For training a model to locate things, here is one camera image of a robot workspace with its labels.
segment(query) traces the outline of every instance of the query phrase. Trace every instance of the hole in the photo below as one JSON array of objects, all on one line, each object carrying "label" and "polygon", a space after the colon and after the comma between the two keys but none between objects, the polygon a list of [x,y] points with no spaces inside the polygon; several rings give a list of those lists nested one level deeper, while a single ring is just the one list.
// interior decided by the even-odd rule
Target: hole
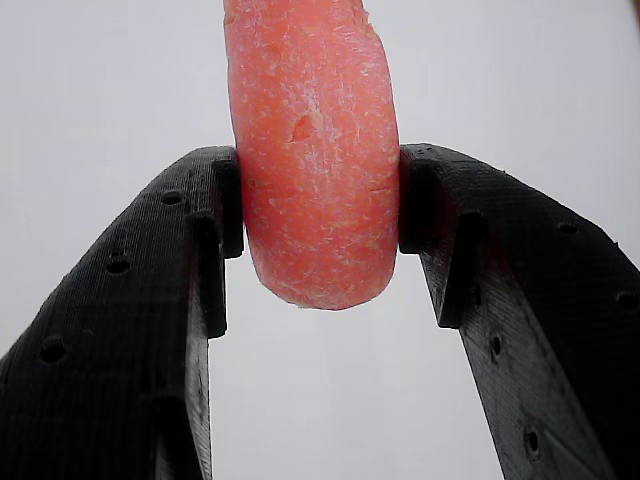
[{"label": "hole", "polygon": [[627,308],[629,310],[633,308],[637,308],[638,305],[640,304],[640,299],[638,298],[638,295],[633,292],[618,293],[618,295],[616,295],[616,301],[618,302],[618,305],[620,305],[623,308]]},{"label": "hole", "polygon": [[131,268],[129,262],[124,259],[114,260],[107,264],[107,272],[112,273],[113,275],[120,275],[121,273],[126,272]]},{"label": "hole", "polygon": [[291,134],[291,142],[299,142],[309,138],[313,133],[313,122],[311,121],[311,115],[305,115],[296,122],[293,127],[293,133]]},{"label": "hole", "polygon": [[574,235],[578,232],[578,227],[576,227],[572,223],[560,222],[558,224],[558,230],[560,230],[565,235]]},{"label": "hole", "polygon": [[524,443],[531,460],[540,458],[540,439],[535,431],[528,430],[525,432]]},{"label": "hole", "polygon": [[165,205],[177,205],[178,203],[182,202],[183,199],[184,197],[180,192],[171,191],[171,192],[166,192],[162,196],[161,201]]},{"label": "hole", "polygon": [[63,359],[67,350],[59,338],[50,338],[45,340],[40,350],[40,358],[45,363],[56,363]]},{"label": "hole", "polygon": [[496,360],[502,353],[502,339],[499,335],[491,337],[491,357]]}]

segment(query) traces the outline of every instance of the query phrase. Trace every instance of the white backdrop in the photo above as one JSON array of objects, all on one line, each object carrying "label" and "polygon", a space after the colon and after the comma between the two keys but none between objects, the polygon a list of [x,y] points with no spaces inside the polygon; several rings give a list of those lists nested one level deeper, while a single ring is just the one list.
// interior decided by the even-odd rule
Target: white backdrop
[{"label": "white backdrop", "polygon": [[[368,0],[402,143],[470,154],[602,226],[640,264],[640,31],[626,0]],[[160,170],[233,143],[220,0],[0,0],[0,354]],[[222,480],[496,479],[458,335],[415,257],[348,311],[227,263],[210,343]]]}]

